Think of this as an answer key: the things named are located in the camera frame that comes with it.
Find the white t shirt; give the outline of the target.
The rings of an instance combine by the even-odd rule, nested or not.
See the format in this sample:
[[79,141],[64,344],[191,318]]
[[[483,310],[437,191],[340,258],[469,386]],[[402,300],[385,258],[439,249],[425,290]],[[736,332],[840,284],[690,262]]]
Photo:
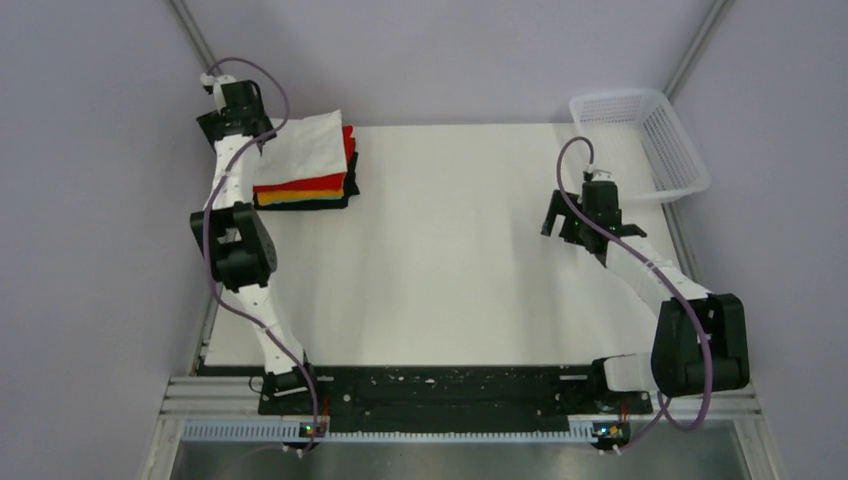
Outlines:
[[288,120],[263,146],[254,188],[346,172],[342,120],[340,110]]

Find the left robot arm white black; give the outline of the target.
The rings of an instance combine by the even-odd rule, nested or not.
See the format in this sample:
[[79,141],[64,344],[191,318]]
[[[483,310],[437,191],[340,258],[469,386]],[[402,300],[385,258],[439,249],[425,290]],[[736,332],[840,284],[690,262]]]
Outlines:
[[215,108],[198,123],[216,155],[212,189],[190,227],[206,264],[218,305],[249,322],[263,352],[263,393],[297,413],[319,404],[320,386],[308,370],[273,289],[278,258],[253,204],[254,174],[265,144],[279,129],[268,117],[259,86],[230,75],[201,77]]

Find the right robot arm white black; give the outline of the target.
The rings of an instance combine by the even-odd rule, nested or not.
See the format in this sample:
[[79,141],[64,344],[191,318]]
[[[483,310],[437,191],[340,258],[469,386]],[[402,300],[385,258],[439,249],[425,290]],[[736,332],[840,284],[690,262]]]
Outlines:
[[649,351],[593,361],[586,397],[594,409],[612,412],[633,391],[677,398],[702,394],[707,386],[748,386],[742,301],[692,281],[658,253],[641,227],[623,223],[614,182],[586,181],[579,194],[553,191],[541,233],[584,248],[657,318]]

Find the white plastic basket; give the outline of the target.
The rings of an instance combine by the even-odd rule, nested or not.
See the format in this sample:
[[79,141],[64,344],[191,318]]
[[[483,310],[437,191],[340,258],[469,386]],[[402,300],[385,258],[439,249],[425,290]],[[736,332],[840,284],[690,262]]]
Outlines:
[[612,175],[624,204],[667,204],[706,191],[711,177],[663,93],[619,89],[574,97],[575,132],[591,140],[594,164]]

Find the yellow folded t shirt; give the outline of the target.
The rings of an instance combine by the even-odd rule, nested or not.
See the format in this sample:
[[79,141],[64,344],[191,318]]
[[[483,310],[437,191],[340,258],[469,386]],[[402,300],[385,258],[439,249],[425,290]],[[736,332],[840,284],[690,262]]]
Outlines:
[[260,206],[303,201],[339,200],[345,195],[343,189],[338,190],[274,190],[262,191],[256,194],[256,202]]

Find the red folded t shirt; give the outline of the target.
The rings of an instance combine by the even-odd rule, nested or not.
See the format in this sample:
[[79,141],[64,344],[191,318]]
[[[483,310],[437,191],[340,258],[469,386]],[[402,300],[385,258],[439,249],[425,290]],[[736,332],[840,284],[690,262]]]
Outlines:
[[346,155],[347,171],[345,173],[334,173],[321,177],[305,178],[293,180],[276,185],[255,185],[253,191],[255,193],[266,193],[276,191],[318,191],[328,190],[337,191],[343,186],[343,181],[353,174],[356,165],[356,140],[354,137],[354,127],[352,125],[342,126],[342,139]]

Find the black folded t shirt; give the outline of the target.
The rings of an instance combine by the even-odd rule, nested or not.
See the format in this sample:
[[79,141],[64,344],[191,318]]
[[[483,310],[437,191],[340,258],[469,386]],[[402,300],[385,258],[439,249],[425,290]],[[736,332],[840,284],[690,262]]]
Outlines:
[[356,183],[356,167],[358,159],[359,153],[357,151],[353,151],[350,161],[348,162],[348,171],[342,182],[342,195],[338,198],[324,197],[310,199],[304,198],[292,201],[265,201],[264,193],[255,193],[253,195],[253,206],[257,210],[265,211],[321,211],[345,209],[349,204],[350,198],[360,194],[360,189]]

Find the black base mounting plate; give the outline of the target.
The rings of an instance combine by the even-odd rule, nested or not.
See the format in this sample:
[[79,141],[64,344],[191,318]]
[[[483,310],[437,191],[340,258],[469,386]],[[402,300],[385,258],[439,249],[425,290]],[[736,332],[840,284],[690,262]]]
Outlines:
[[646,392],[602,389],[578,366],[312,366],[264,376],[258,412],[331,433],[563,433],[579,415],[650,414]]

